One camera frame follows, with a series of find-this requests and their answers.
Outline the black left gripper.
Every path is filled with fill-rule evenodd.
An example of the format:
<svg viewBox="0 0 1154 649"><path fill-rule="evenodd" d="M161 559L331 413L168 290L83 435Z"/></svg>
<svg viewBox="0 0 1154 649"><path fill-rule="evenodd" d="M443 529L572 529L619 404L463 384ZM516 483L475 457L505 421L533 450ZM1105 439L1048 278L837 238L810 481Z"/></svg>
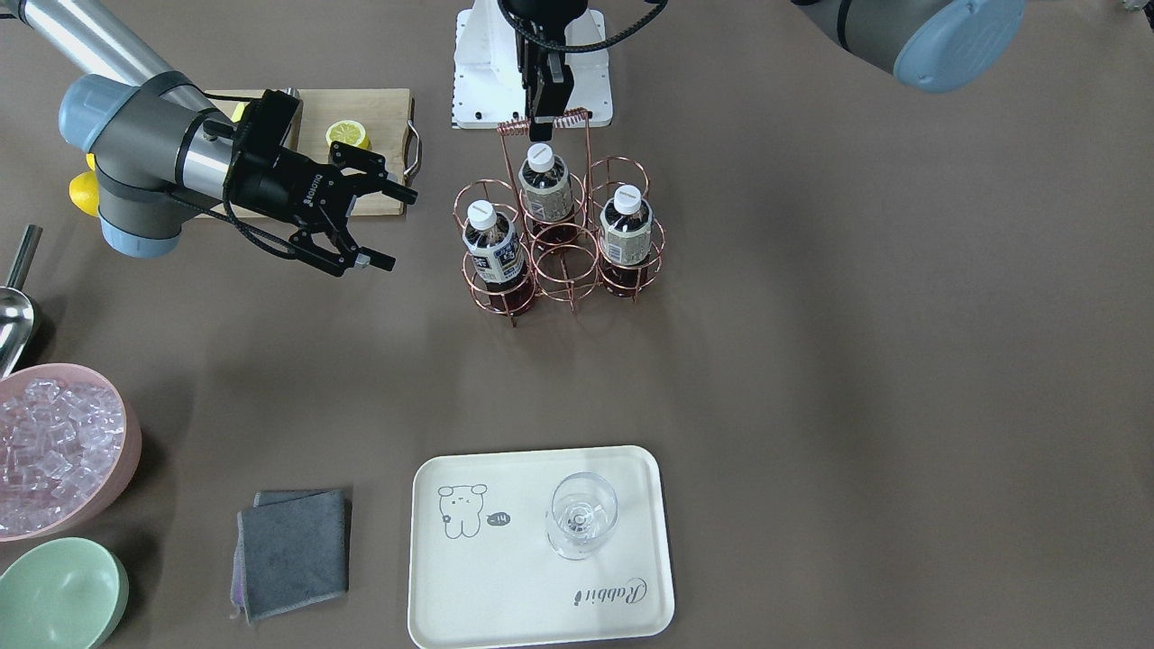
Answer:
<svg viewBox="0 0 1154 649"><path fill-rule="evenodd" d="M499 1L499 10L516 33L517 65L529 91L529 137L549 142L574 92L565 29L589 12L589 1Z"/></svg>

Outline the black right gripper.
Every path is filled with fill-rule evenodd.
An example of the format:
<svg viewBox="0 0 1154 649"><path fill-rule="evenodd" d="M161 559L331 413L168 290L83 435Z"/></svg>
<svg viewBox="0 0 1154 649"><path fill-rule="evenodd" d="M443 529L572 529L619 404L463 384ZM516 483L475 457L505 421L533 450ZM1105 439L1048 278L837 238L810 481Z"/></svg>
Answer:
<svg viewBox="0 0 1154 649"><path fill-rule="evenodd" d="M328 161L312 161L283 146L301 100L267 89L237 124L222 201L298 227L294 258L314 270L342 277L366 267L394 271L396 259L360 246L349 233L357 197L380 193L414 206L415 189L391 179L380 152L334 141Z"/></svg>

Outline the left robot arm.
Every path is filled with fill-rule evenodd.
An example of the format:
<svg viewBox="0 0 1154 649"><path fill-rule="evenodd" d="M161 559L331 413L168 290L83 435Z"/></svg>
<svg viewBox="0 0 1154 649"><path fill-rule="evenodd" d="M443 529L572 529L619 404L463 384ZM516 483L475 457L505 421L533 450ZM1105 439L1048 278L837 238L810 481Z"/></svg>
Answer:
<svg viewBox="0 0 1154 649"><path fill-rule="evenodd" d="M1022 24L1022 1L795 1L840 49L902 85L951 92L981 77L1005 53ZM668 3L601 42L565 40L565 29L589 12L586 1L499 1L514 30L532 143L549 142L574 92L565 55L610 49L647 27Z"/></svg>

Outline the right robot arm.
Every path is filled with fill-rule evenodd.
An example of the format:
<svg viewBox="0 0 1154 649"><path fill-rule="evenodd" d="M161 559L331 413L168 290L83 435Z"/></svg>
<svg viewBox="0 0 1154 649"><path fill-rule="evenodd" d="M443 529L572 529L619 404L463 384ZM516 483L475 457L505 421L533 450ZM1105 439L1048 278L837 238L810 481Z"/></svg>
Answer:
<svg viewBox="0 0 1154 649"><path fill-rule="evenodd" d="M105 243L133 258L177 247L186 222L207 215L261 251L334 277L395 259L355 243L359 197L412 206L415 191L379 152L334 143L328 161L285 146L301 102L267 89L232 122L207 92L99 1L8 1L5 8L69 58L82 77L60 104L66 143L95 157Z"/></svg>

